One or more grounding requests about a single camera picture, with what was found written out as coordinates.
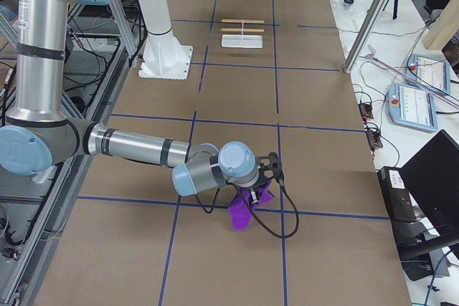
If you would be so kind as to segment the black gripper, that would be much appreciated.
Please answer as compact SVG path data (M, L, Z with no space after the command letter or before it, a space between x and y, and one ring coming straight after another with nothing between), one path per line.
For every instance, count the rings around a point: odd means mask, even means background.
M250 188L250 201L252 203L258 203L260 200L260 197L259 197L259 191L258 191L258 187L251 187Z

